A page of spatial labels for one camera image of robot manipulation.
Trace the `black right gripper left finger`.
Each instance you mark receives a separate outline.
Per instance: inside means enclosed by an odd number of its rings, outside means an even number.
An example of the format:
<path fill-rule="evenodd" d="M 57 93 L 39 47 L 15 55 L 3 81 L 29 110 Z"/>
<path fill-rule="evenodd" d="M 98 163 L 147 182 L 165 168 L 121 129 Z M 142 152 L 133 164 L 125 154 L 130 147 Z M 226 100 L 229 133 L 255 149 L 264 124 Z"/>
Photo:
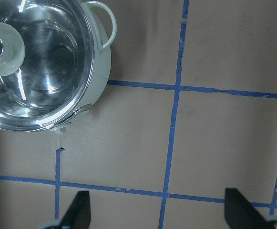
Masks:
<path fill-rule="evenodd" d="M 79 191 L 59 223 L 60 229 L 88 229 L 91 223 L 89 191 Z"/>

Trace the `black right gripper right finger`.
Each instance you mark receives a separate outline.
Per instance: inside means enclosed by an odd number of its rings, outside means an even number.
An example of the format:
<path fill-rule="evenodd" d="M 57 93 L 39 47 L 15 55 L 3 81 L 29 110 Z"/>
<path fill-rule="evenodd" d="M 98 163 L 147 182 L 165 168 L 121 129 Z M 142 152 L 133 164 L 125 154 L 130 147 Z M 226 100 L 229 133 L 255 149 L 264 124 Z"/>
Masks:
<path fill-rule="evenodd" d="M 272 228 L 272 224 L 236 188 L 225 189 L 224 217 L 230 229 Z"/>

